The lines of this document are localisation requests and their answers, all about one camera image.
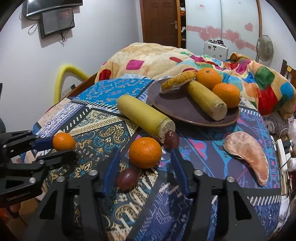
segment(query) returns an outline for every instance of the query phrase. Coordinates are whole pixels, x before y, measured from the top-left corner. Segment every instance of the mandarin orange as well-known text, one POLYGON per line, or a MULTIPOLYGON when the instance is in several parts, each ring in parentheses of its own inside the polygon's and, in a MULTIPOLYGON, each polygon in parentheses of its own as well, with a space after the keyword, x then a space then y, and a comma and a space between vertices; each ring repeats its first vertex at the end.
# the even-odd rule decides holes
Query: mandarin orange
POLYGON ((240 102, 240 90, 233 84, 220 83, 213 88, 213 93, 222 99, 227 108, 235 108, 240 102))
POLYGON ((151 137, 135 140, 129 150, 130 161, 139 168, 152 168, 159 163, 162 151, 159 143, 151 137))
POLYGON ((212 90, 215 85, 222 83, 222 77, 213 68, 202 68, 196 73, 195 79, 210 90, 212 90))
POLYGON ((64 132, 57 133, 53 137, 52 144, 54 149, 56 149, 57 151, 76 149, 76 142, 74 138, 70 136, 68 133, 64 132))

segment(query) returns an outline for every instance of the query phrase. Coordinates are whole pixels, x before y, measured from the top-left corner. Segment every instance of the bolt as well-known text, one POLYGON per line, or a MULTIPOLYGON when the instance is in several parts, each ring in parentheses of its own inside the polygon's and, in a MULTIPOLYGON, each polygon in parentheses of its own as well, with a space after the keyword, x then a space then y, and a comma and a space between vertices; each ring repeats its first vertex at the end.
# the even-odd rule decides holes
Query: bolt
POLYGON ((60 176, 57 178, 57 182, 62 183, 63 181, 65 181, 65 177, 60 176))
POLYGON ((232 176, 226 177, 226 180, 229 181, 230 183, 233 183, 235 181, 234 177, 232 176))
POLYGON ((95 169, 92 169, 92 170, 89 171, 89 175, 90 175, 90 176, 95 176, 95 175, 97 175, 97 174, 98 174, 98 171, 95 170, 95 169))
POLYGON ((195 170, 193 173, 194 173, 194 175, 197 175, 197 176, 202 176, 203 175, 202 170, 195 170))
POLYGON ((36 182, 36 178, 32 177, 32 178, 29 179, 29 183, 33 184, 35 182, 36 182))

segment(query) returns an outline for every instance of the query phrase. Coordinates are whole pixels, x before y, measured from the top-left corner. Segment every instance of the plate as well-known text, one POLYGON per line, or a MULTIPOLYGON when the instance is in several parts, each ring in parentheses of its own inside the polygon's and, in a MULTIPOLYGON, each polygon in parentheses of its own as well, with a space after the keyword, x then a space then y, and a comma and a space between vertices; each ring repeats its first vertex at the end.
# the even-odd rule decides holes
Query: plate
POLYGON ((160 94, 160 86, 167 79, 153 83, 148 89, 148 99, 159 111, 197 126, 221 127, 235 123, 239 117, 239 108, 228 109, 223 120, 215 121, 194 102, 187 92, 187 85, 160 94))

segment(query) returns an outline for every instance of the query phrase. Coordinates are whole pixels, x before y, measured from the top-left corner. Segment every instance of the wooden bed frame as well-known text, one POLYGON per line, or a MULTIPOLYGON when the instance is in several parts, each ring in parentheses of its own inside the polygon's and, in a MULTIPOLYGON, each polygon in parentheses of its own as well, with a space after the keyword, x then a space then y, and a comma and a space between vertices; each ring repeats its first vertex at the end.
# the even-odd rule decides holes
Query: wooden bed frame
POLYGON ((81 92, 85 91, 87 88, 94 85, 96 75, 97 75, 97 73, 95 73, 93 76, 89 77, 87 80, 83 81, 74 90, 72 90, 69 94, 67 94, 67 96, 65 98, 78 96, 81 92))

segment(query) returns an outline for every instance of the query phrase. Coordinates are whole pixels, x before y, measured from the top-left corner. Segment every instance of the wall-mounted monitor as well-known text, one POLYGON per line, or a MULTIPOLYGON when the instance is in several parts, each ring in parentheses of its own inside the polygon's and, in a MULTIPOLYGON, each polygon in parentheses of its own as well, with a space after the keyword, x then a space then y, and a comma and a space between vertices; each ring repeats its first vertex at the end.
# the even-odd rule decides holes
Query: wall-mounted monitor
POLYGON ((55 8, 76 7, 81 5, 82 0, 27 0, 27 17, 55 8))

